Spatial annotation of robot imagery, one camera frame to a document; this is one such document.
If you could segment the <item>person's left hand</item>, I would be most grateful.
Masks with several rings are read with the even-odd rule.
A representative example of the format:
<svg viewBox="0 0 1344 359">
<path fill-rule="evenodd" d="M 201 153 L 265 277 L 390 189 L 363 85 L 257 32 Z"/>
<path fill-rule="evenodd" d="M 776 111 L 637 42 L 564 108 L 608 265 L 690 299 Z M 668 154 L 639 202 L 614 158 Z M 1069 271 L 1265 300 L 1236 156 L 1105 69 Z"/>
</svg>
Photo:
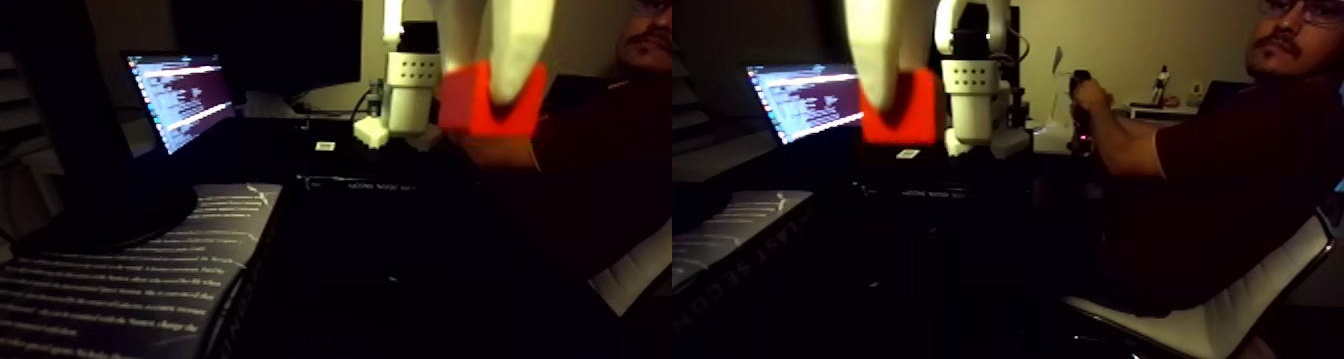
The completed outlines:
<svg viewBox="0 0 1344 359">
<path fill-rule="evenodd" d="M 1068 93 L 1078 112 L 1109 113 L 1111 95 L 1086 70 L 1075 70 L 1068 81 Z"/>
</svg>

